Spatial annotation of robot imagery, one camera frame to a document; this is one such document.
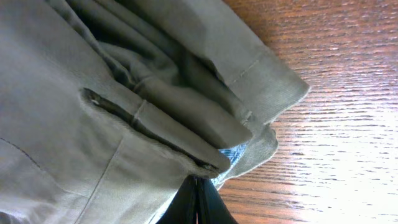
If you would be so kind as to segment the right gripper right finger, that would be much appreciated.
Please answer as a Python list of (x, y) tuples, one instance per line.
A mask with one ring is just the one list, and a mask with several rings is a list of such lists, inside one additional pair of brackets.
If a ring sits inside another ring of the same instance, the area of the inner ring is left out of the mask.
[(199, 224), (238, 224), (209, 179), (197, 179)]

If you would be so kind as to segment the khaki green shorts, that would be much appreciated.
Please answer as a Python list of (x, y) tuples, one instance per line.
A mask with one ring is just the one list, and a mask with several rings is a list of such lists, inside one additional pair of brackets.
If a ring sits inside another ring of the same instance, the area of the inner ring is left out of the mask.
[(157, 223), (308, 90), (223, 1), (2, 1), (1, 222)]

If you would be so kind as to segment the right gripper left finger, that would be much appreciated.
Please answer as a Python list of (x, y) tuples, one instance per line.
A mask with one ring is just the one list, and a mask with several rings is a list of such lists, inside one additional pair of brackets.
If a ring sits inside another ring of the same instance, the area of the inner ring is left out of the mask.
[(157, 224), (196, 224), (196, 202), (195, 178), (188, 176)]

